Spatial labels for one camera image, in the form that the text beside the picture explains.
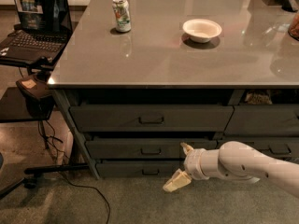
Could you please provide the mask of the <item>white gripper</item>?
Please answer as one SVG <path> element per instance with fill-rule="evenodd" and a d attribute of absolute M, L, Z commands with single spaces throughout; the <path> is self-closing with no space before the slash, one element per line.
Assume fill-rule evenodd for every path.
<path fill-rule="evenodd" d="M 205 149 L 193 149 L 192 146 L 185 142 L 181 142 L 180 145 L 183 148 L 183 152 L 186 155 L 184 161 L 185 171 L 177 169 L 172 177 L 163 185 L 163 190 L 166 192 L 173 192 L 177 189 L 181 189 L 194 180 L 208 180 L 209 177 L 204 175 L 201 168 L 201 156 L 206 152 Z"/>

